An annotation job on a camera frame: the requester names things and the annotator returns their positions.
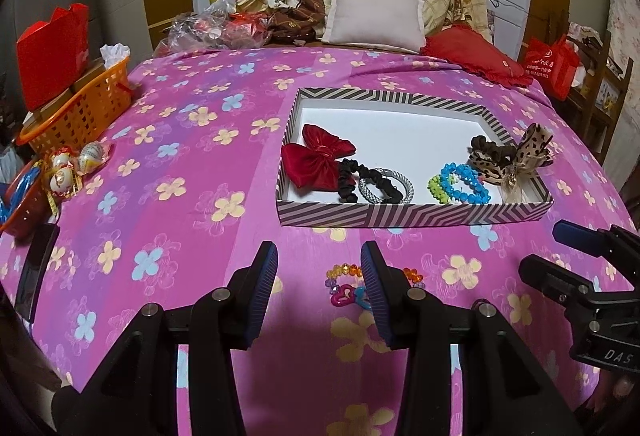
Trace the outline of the leopard print bow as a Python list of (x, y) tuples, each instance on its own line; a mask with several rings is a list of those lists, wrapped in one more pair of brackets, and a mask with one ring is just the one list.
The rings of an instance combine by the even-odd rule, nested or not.
[(551, 131), (539, 124), (530, 125), (518, 145), (498, 145), (484, 136), (471, 140), (468, 164), (491, 185), (497, 185), (506, 203), (523, 200), (523, 185), (537, 174), (539, 167), (553, 163), (549, 144)]

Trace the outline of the black scrunchie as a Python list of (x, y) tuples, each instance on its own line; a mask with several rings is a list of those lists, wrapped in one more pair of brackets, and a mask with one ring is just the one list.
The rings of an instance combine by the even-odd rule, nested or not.
[(355, 159), (342, 159), (337, 170), (337, 194), (342, 203), (357, 203), (357, 189), (372, 204), (399, 204), (405, 197), (381, 170), (371, 169)]

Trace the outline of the red satin bow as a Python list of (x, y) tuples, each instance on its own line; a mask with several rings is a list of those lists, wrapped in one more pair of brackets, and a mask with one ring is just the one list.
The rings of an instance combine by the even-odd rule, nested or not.
[(281, 149), (282, 168), (298, 189), (336, 192), (338, 161), (356, 153), (352, 142), (312, 124), (303, 127), (303, 144), (290, 142)]

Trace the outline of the wooden shelf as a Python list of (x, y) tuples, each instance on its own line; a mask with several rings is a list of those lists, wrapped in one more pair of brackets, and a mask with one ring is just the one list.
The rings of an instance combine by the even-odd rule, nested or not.
[(602, 165), (610, 148), (614, 131), (620, 120), (634, 60), (620, 67), (611, 56), (612, 34), (606, 32), (602, 40), (587, 37), (578, 40), (568, 37), (578, 54), (588, 61), (582, 84), (570, 90), (568, 102), (575, 107), (576, 135)]

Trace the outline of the black tablet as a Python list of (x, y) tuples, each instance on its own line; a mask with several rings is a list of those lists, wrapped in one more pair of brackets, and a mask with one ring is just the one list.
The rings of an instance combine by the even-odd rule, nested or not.
[(14, 309), (29, 324), (34, 323), (43, 276), (53, 252), (60, 227), (45, 223), (35, 229), (18, 282)]

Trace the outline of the red shopping bag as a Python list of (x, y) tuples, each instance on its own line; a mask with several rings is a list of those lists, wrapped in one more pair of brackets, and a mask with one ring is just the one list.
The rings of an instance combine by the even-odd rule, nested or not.
[(579, 56), (566, 35), (553, 44), (536, 37), (529, 39), (524, 56), (525, 72), (539, 81), (549, 98), (564, 101), (568, 97), (579, 65)]

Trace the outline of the red small basket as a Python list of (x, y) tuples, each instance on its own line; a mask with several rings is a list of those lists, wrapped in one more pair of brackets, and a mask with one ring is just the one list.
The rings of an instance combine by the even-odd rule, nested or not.
[(2, 234), (26, 239), (49, 219), (51, 208), (42, 178), (42, 162), (30, 162), (6, 188), (1, 198)]

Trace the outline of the pink floral bedspread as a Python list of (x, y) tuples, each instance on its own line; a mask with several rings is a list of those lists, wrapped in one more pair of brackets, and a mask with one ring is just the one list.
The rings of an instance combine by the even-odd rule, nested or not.
[[(142, 100), (108, 130), (115, 155), (63, 208), (43, 278), (35, 337), (66, 384), (82, 386), (149, 301), (191, 304), (249, 263), (264, 240), (279, 268), (265, 325), (234, 356), (252, 435), (388, 435), (405, 358), (381, 342), (369, 312), (331, 305), (326, 271), (356, 263), (375, 240), (386, 260), (419, 272), (447, 303), (492, 300), (573, 404), (602, 409), (625, 387), (570, 359), (559, 306), (518, 282), (535, 253), (590, 279), (624, 278), (600, 258), (555, 243), (568, 219), (630, 226), (604, 171), (537, 87), (506, 89), (431, 58), (355, 50), (262, 49), (145, 61)], [(484, 105), (515, 136), (549, 127), (554, 198), (536, 222), (445, 229), (285, 228), (274, 203), (284, 125), (302, 87), (383, 89)]]

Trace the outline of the painted egg ornaments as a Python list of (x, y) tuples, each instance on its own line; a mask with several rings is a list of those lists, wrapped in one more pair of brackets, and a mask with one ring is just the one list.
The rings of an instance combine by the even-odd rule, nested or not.
[(111, 157), (111, 144), (92, 141), (78, 153), (70, 147), (62, 147), (52, 152), (43, 176), (51, 211), (58, 212), (58, 204), (70, 199), (84, 187), (85, 177), (100, 170)]

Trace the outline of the striped shallow cardboard box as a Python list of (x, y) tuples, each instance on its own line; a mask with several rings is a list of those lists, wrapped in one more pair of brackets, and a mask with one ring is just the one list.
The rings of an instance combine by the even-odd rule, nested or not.
[(511, 145), (508, 130), (484, 105), (386, 90), (303, 88), (297, 91), (285, 143), (303, 141), (303, 128), (317, 125), (355, 144), (355, 159), (375, 169), (395, 170), (413, 185), (408, 204), (375, 204), (360, 197), (342, 203), (334, 193), (299, 190), (278, 172), (277, 212), (283, 226), (342, 228), (428, 228), (535, 221), (553, 197), (536, 174), (509, 190), (489, 185), (486, 204), (438, 203), (427, 182), (448, 162), (469, 157), (478, 135)]

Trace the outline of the orange plastic basket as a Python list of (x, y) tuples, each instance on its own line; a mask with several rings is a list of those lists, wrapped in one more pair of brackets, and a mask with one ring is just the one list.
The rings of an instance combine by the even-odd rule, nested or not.
[(131, 106), (131, 89), (127, 67), (129, 56), (79, 89), (52, 116), (35, 128), (23, 128), (15, 139), (18, 147), (28, 144), (43, 156), (58, 148), (79, 152), (87, 143), (101, 138)]

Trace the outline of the white tissue paper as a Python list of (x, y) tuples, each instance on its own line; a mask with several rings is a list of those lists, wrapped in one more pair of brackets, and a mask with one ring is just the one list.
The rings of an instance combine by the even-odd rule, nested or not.
[(104, 67), (108, 70), (130, 57), (130, 48), (124, 44), (104, 44), (100, 48)]

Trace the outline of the white small pillow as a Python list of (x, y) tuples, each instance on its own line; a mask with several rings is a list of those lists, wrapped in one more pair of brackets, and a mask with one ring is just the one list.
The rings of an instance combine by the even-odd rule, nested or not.
[(419, 53), (425, 44), (424, 0), (331, 0), (322, 41)]

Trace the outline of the red gift bag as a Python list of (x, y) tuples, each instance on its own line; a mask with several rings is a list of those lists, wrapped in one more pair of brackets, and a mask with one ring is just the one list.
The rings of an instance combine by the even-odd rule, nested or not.
[(55, 8), (49, 21), (35, 22), (18, 38), (18, 73), (29, 112), (55, 99), (85, 72), (88, 23), (88, 6), (73, 3)]

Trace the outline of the clear plastic bag clutter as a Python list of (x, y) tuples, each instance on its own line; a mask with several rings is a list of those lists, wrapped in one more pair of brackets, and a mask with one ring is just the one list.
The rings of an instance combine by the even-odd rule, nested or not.
[(200, 13), (177, 15), (153, 56), (255, 49), (265, 46), (270, 37), (265, 14), (236, 12), (227, 0), (217, 0)]

